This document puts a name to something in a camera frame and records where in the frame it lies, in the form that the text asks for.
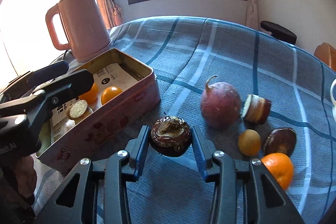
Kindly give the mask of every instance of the window pane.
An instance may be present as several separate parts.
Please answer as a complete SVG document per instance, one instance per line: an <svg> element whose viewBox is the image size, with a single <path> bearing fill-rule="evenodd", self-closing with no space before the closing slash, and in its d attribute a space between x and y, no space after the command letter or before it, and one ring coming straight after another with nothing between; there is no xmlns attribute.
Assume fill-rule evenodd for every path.
<svg viewBox="0 0 336 224"><path fill-rule="evenodd" d="M45 24L45 14L59 0L2 0L0 4L0 43L4 42L7 52L0 52L0 59L8 54L18 75L27 71L47 66L62 51L53 46ZM67 43L63 27L55 25L58 39ZM2 77L8 79L5 70L12 70L9 62L1 67L0 86L4 85Z"/></svg>

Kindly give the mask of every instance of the mushroom cap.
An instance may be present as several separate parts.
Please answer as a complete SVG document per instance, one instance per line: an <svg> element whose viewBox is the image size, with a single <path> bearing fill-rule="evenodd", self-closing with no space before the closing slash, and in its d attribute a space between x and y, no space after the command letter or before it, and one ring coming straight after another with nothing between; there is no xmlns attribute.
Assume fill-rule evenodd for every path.
<svg viewBox="0 0 336 224"><path fill-rule="evenodd" d="M248 94L241 117L252 123L264 124L269 116L272 102L255 94Z"/></svg>
<svg viewBox="0 0 336 224"><path fill-rule="evenodd" d="M151 130L151 146L168 157L183 155L192 141L189 125L176 116L158 119Z"/></svg>
<svg viewBox="0 0 336 224"><path fill-rule="evenodd" d="M85 100L77 101L72 107L70 108L69 115L73 119L76 119L84 114L88 107L88 103Z"/></svg>
<svg viewBox="0 0 336 224"><path fill-rule="evenodd" d="M292 128L276 128L268 135L263 150L264 155L283 153L290 157L295 149L296 133Z"/></svg>

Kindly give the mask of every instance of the kettle handle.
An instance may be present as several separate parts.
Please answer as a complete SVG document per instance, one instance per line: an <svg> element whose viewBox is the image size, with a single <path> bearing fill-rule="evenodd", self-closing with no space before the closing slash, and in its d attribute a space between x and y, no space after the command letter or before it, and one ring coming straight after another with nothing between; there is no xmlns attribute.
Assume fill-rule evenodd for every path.
<svg viewBox="0 0 336 224"><path fill-rule="evenodd" d="M54 44L54 47L59 51L70 50L71 46L69 43L61 44L58 40L55 27L54 27L54 23L53 23L53 17L56 14L59 14L58 4L51 7L45 15L45 22L47 24L47 28L48 28L48 31L51 37L51 41Z"/></svg>
<svg viewBox="0 0 336 224"><path fill-rule="evenodd" d="M336 107L336 101L335 101L335 98L333 96L333 90L334 90L335 86L336 86L336 79L333 81L333 83L331 84L331 87L330 87L330 98L331 98L331 102L333 103L334 107Z"/></svg>

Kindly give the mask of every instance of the small orange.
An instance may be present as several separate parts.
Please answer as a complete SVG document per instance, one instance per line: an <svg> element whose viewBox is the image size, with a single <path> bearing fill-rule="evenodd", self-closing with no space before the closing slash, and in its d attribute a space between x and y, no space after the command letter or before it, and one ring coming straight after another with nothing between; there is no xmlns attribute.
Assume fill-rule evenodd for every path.
<svg viewBox="0 0 336 224"><path fill-rule="evenodd" d="M117 86L109 86L106 88L101 95L101 104L105 105L108 101L116 97L118 94L123 91Z"/></svg>
<svg viewBox="0 0 336 224"><path fill-rule="evenodd" d="M95 102L97 97L98 97L98 86L96 83L93 83L91 89L88 92L80 95L79 99L87 101L88 104L92 104Z"/></svg>
<svg viewBox="0 0 336 224"><path fill-rule="evenodd" d="M286 190L292 182L294 166L291 159L283 153L272 153L261 159L282 189Z"/></svg>

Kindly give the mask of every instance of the blue plaid tablecloth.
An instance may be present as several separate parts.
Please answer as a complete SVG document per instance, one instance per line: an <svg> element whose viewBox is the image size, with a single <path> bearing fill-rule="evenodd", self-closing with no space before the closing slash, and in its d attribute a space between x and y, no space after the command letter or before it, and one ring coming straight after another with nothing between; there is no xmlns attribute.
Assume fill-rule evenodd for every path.
<svg viewBox="0 0 336 224"><path fill-rule="evenodd" d="M300 48L221 20L152 17L125 23L111 35L113 47L154 69L161 103L105 143L93 160L124 148L143 124L151 126L165 113L199 125L217 149L246 160L237 147L238 135L246 129L241 119L227 130L215 130L201 116L204 83L217 75L216 81L238 89L242 101L251 93L272 101L267 122L256 128L263 140L274 128L295 130L297 145L291 156L295 174L287 193L305 223L318 223L336 198L336 123L329 95L336 74L330 68ZM38 187L34 210L38 213L62 176L37 160L35 168ZM132 223L207 223L213 189L214 184L204 183L198 174L191 148L179 158L150 149L139 182L127 184ZM103 222L102 197L101 187L98 223ZM239 186L237 199L237 223L242 223Z"/></svg>

